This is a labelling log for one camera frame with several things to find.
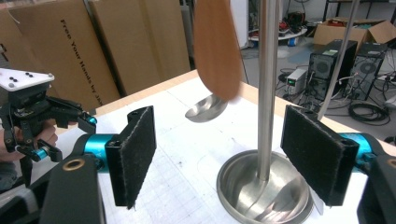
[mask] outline metal pole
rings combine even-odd
[[[267,181],[271,165],[271,146],[276,92],[276,60],[279,32],[277,0],[261,0],[259,14],[259,147],[258,178]]]
[[[352,2],[352,8],[350,9],[349,20],[346,25],[346,32],[344,33],[343,43],[339,51],[339,56],[335,62],[334,71],[332,72],[332,80],[330,81],[329,89],[327,90],[326,98],[324,99],[323,105],[318,112],[318,120],[321,120],[326,113],[327,107],[329,106],[330,100],[332,99],[332,92],[334,91],[335,83],[337,82],[338,74],[340,73],[341,64],[344,60],[344,56],[347,49],[347,42],[349,40],[350,31],[355,20],[356,13],[358,11],[360,0],[354,0]]]

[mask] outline metal ladle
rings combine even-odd
[[[225,110],[227,104],[228,101],[223,101],[217,95],[211,94],[195,104],[185,116],[193,122],[207,122],[218,117]]]
[[[220,201],[242,223],[301,223],[313,208],[313,199],[304,178],[288,159],[271,152],[278,7],[279,1],[261,1],[259,148],[233,156],[222,166],[218,175]]]

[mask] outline white wall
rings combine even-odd
[[[283,12],[286,15],[286,10],[288,8],[289,0],[283,0]],[[325,8],[326,0],[310,0],[304,3],[305,13],[307,19],[318,19],[321,20],[323,17],[323,12]],[[344,3],[341,5],[339,16],[347,17],[350,13],[350,3]],[[361,3],[358,11],[357,18],[364,19],[367,14],[368,3]],[[393,15],[393,10],[396,4],[391,3],[373,3],[369,19],[386,19],[390,20]],[[337,4],[329,4],[327,18],[335,16],[337,10]],[[293,11],[303,11],[301,3],[297,3],[294,0],[290,2],[289,12]]]

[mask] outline wooden spoon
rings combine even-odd
[[[193,34],[200,79],[220,99],[232,100],[239,92],[242,60],[230,0],[198,0]]]

